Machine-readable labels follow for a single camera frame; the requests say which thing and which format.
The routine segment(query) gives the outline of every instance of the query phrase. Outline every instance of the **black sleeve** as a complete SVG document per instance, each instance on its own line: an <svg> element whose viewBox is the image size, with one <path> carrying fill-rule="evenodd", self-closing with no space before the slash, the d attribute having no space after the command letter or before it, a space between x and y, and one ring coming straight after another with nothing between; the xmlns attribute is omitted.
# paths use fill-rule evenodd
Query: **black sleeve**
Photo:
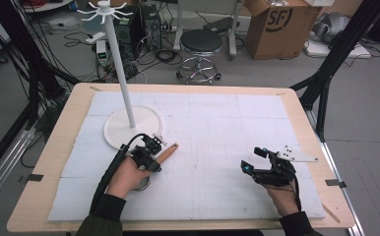
<svg viewBox="0 0 380 236"><path fill-rule="evenodd" d="M103 195L97 208L83 221L76 236L121 236L120 214L126 201Z"/></svg>
<svg viewBox="0 0 380 236"><path fill-rule="evenodd" d="M280 224L286 236L322 236L313 230L304 211L281 218Z"/></svg>

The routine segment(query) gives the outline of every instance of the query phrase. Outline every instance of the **round base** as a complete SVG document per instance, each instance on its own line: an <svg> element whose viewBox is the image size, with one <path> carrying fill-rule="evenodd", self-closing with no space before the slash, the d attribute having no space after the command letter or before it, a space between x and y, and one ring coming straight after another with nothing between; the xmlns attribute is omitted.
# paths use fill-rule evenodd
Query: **round base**
<svg viewBox="0 0 380 236"><path fill-rule="evenodd" d="M122 145L127 145L134 136L141 133L149 136L152 134L161 135L161 119L153 109L133 106L132 110L135 117L135 128L130 127L128 113L124 108L114 111L104 123L104 137L114 148L120 149Z"/></svg>

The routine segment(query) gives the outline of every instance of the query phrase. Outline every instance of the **person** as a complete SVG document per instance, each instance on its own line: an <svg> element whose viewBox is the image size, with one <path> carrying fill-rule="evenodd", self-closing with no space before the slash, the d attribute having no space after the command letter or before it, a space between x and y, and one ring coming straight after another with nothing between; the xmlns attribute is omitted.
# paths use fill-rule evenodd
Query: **person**
<svg viewBox="0 0 380 236"><path fill-rule="evenodd" d="M121 212L126 204L126 195L151 172L137 168L128 156L110 180L106 193L101 197L96 209L86 217L77 231L77 236L121 236ZM291 186L264 186L277 208L280 223L287 236L321 236L310 225L304 211L299 211Z"/></svg>

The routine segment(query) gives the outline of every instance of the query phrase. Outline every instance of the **black metal pole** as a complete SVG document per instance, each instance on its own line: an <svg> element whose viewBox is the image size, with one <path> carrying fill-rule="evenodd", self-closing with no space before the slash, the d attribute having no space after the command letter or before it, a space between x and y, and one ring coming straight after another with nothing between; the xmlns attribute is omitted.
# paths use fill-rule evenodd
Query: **black metal pole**
<svg viewBox="0 0 380 236"><path fill-rule="evenodd" d="M312 77L290 87L294 90L306 88L299 99L306 110L312 110L313 103L320 97L316 133L322 142L325 142L324 126L331 80L379 16L380 0L363 0L319 70Z"/></svg>

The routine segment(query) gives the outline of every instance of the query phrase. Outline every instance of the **stool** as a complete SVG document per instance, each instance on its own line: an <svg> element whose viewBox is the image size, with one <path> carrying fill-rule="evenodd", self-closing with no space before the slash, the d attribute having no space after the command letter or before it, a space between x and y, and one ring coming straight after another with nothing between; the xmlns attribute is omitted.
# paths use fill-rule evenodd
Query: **stool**
<svg viewBox="0 0 380 236"><path fill-rule="evenodd" d="M177 78L186 78L189 82L209 82L212 79L220 80L222 75L218 73L216 65L204 58L217 54L222 48L222 39L216 33L207 29L191 29L180 37L182 50L195 55L184 60L176 73Z"/></svg>

